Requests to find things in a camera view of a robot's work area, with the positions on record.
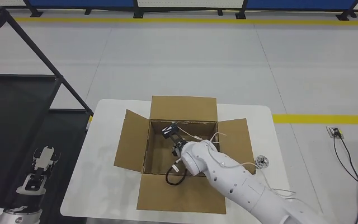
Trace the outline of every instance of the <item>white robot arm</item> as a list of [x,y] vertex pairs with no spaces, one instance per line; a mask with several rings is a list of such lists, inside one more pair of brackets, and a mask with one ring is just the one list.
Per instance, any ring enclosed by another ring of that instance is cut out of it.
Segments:
[[262,185],[241,164],[209,141],[187,142],[181,159],[193,175],[203,172],[211,186],[263,224],[327,224],[305,205],[292,203]]

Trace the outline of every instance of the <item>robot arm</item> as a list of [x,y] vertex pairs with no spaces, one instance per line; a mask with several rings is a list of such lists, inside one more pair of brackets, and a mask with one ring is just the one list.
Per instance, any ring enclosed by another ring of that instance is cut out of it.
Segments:
[[0,224],[38,224],[42,209],[40,208],[46,193],[44,185],[50,178],[60,153],[45,147],[35,151],[30,172],[23,185],[16,189],[12,202],[0,214]]
[[285,200],[262,185],[241,164],[218,152],[209,140],[186,143],[181,158],[193,176],[203,172],[218,192],[264,224],[327,223],[308,207]]

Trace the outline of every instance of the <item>yellow stripe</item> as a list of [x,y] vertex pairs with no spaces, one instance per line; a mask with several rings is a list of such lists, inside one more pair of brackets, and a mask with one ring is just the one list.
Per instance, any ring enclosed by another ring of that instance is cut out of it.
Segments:
[[236,20],[220,18],[15,18],[17,22],[79,22],[79,23],[201,23],[201,24],[278,24],[357,26],[358,21],[326,20]]
[[358,124],[358,115],[274,114],[276,124]]

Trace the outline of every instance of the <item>open cardboard box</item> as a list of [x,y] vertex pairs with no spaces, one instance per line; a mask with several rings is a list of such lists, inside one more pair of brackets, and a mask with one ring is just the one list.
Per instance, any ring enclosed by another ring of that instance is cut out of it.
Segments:
[[[173,142],[164,139],[161,129],[176,121],[193,136],[210,139],[219,136],[216,146],[239,163],[254,162],[246,119],[218,122],[215,98],[153,96],[150,118],[126,111],[114,165],[142,173],[137,209],[175,212],[226,214],[225,198],[210,186],[203,174],[191,176],[178,186],[165,181],[167,170],[178,159],[173,156]],[[186,140],[195,140],[181,133]],[[255,167],[245,166],[252,174]],[[182,171],[169,176],[178,182]]]

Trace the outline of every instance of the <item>wall socket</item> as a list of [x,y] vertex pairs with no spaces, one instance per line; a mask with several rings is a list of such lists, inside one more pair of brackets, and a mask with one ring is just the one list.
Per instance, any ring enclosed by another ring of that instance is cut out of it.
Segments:
[[327,126],[326,128],[327,128],[327,131],[328,131],[328,134],[329,134],[330,138],[333,138],[333,135],[335,134],[335,131],[334,131],[335,128],[337,128],[338,131],[341,133],[342,139],[345,138],[345,137],[343,136],[342,130],[340,130],[338,127]]

